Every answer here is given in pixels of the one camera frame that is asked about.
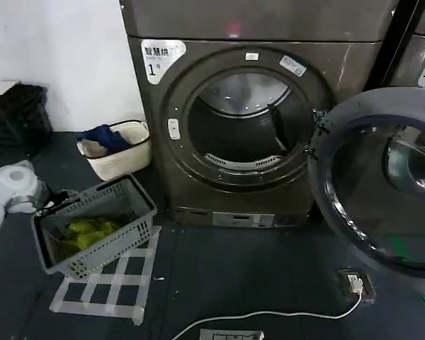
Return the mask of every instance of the electrical outlet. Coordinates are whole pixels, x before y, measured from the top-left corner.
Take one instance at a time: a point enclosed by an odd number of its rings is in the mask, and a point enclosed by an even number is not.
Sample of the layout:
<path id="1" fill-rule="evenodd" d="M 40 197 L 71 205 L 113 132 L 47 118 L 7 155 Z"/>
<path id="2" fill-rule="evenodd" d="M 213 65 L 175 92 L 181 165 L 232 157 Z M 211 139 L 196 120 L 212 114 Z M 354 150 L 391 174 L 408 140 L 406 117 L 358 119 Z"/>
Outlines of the electrical outlet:
<path id="1" fill-rule="evenodd" d="M 363 281 L 358 278 L 357 275 L 355 274 L 348 274 L 348 281 L 349 284 L 351 285 L 351 290 L 353 293 L 359 294 L 359 293 L 363 293 Z"/>
<path id="2" fill-rule="evenodd" d="M 370 277 L 364 271 L 357 268 L 343 268 L 337 271 L 341 291 L 347 299 L 356 299 L 357 291 L 351 286 L 351 281 L 362 280 L 362 301 L 373 303 L 376 299 L 375 289 L 370 281 Z"/>

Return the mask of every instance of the washer door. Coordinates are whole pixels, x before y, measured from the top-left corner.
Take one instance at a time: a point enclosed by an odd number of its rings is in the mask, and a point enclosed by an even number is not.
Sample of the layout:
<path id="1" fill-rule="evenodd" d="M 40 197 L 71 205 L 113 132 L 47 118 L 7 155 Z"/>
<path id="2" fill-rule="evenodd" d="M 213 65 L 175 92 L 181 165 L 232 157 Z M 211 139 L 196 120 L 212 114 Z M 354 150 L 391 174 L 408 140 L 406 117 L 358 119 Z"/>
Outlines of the washer door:
<path id="1" fill-rule="evenodd" d="M 260 47 L 200 60 L 172 89 L 164 124 L 174 158 L 227 191 L 264 190 L 305 173 L 315 113 L 333 103 L 309 65 Z"/>
<path id="2" fill-rule="evenodd" d="M 339 104 L 317 127 L 308 166 L 329 226 L 365 262 L 425 293 L 425 89 Z"/>

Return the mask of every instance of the power cord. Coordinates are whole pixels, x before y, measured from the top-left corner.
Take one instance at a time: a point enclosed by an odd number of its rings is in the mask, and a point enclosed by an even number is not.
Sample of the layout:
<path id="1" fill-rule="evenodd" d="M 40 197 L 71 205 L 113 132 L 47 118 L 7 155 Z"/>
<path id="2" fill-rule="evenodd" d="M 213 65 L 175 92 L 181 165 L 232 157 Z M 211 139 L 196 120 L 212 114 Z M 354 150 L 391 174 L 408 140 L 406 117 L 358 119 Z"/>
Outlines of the power cord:
<path id="1" fill-rule="evenodd" d="M 272 310 L 259 310 L 258 312 L 252 312 L 248 314 L 243 315 L 229 315 L 224 317 L 208 317 L 206 319 L 201 319 L 198 321 L 195 321 L 194 323 L 188 325 L 185 329 L 180 331 L 172 340 L 178 340 L 183 334 L 185 334 L 189 329 L 194 328 L 195 326 L 198 326 L 199 324 L 204 324 L 205 322 L 211 322 L 211 321 L 219 321 L 219 320 L 239 320 L 239 319 L 246 319 L 248 317 L 254 317 L 256 315 L 278 315 L 281 317 L 319 317 L 322 319 L 332 319 L 332 320 L 338 320 L 342 319 L 348 315 L 350 315 L 356 308 L 359 306 L 359 303 L 362 301 L 362 292 L 363 292 L 363 282 L 360 278 L 357 278 L 357 276 L 348 276 L 349 282 L 351 284 L 351 289 L 353 293 L 358 294 L 358 300 L 357 302 L 351 307 L 349 310 L 347 310 L 345 313 L 339 314 L 339 315 L 324 315 L 324 314 L 316 314 L 316 313 L 309 313 L 309 312 L 294 312 L 294 313 L 284 313 L 284 312 L 275 312 Z"/>

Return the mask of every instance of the white wall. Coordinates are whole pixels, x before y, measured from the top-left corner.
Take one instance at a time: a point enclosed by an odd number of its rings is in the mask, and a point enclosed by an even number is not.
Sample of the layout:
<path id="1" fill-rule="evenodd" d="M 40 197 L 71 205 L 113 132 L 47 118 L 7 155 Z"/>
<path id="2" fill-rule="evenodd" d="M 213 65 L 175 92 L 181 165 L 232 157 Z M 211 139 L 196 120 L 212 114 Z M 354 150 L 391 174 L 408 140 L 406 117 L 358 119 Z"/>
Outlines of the white wall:
<path id="1" fill-rule="evenodd" d="M 142 119 L 118 0 L 0 0 L 0 78 L 45 85 L 55 130 Z"/>

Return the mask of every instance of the gray plastic basket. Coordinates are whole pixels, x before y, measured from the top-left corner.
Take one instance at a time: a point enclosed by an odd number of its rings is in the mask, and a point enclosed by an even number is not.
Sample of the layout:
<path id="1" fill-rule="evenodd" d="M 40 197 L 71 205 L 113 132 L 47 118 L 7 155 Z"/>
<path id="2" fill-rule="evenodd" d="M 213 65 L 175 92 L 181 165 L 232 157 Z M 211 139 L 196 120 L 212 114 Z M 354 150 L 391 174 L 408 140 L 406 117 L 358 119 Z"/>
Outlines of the gray plastic basket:
<path id="1" fill-rule="evenodd" d="M 67 203 L 42 210 L 32 217 L 42 268 L 49 274 L 59 271 L 72 278 L 84 278 L 127 250 L 145 243 L 151 236 L 156 212 L 155 204 L 132 175 L 102 183 L 70 198 Z M 66 234 L 69 222 L 88 217 L 106 217 L 122 227 L 89 248 L 57 260 L 58 240 Z"/>

